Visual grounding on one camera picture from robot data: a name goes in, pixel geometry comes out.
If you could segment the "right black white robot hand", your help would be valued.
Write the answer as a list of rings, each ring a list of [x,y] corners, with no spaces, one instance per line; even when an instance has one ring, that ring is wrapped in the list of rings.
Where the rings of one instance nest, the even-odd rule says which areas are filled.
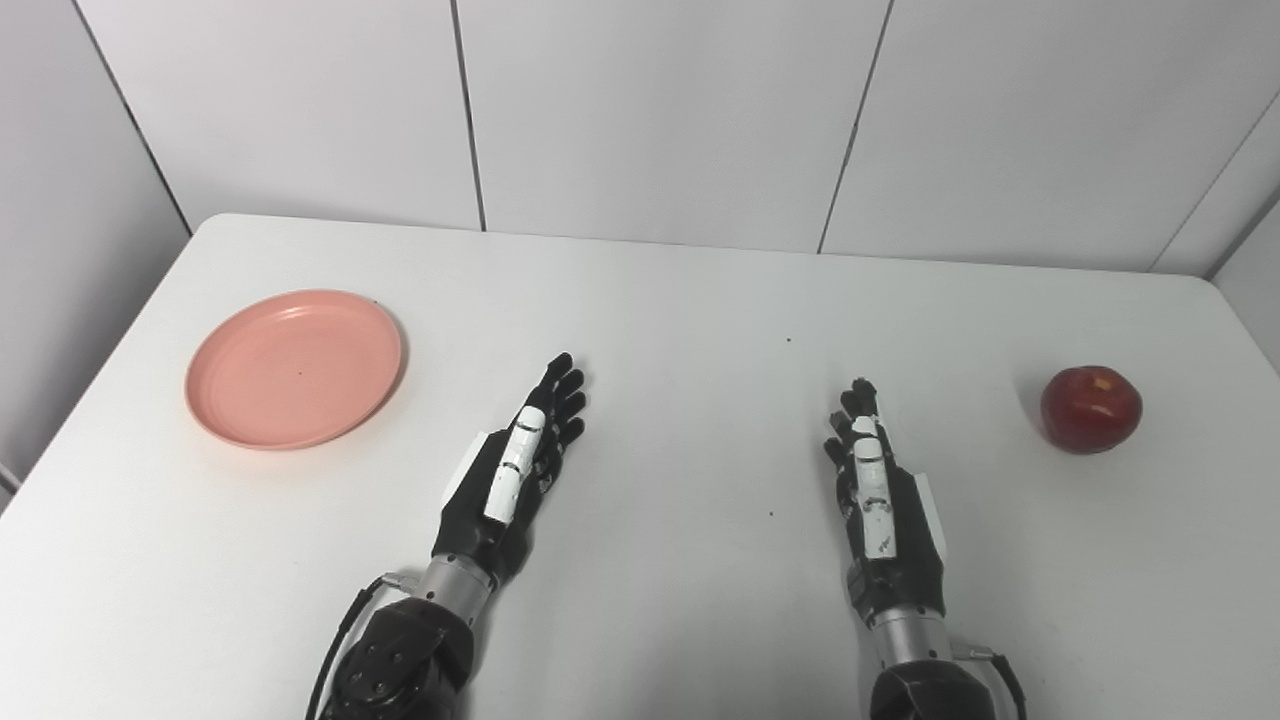
[[[838,401],[823,450],[835,465],[835,498],[851,553],[851,606],[868,626],[899,607],[942,618],[945,561],[934,511],[916,477],[897,464],[877,388],[856,378]]]

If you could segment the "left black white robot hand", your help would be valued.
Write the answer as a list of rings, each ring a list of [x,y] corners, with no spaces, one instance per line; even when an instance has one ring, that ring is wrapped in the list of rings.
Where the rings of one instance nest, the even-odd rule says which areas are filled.
[[[585,374],[568,352],[552,359],[511,423],[481,433],[442,509],[433,555],[467,559],[504,585],[532,547],[532,524],[581,437]]]

